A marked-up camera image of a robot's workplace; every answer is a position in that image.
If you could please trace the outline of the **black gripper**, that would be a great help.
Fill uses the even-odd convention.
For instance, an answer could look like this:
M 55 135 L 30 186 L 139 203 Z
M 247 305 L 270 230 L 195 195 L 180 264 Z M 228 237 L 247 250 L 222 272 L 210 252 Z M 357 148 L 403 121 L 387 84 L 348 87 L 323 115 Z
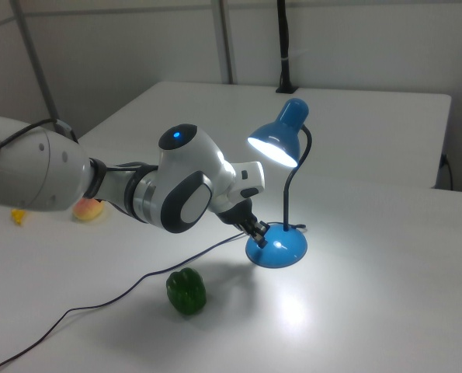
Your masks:
M 231 209 L 220 212 L 217 217 L 227 225 L 233 225 L 242 232 L 247 232 L 249 238 L 260 248 L 266 246 L 265 234 L 269 225 L 264 221 L 258 221 L 252 213 L 252 200 L 247 198 L 237 203 Z

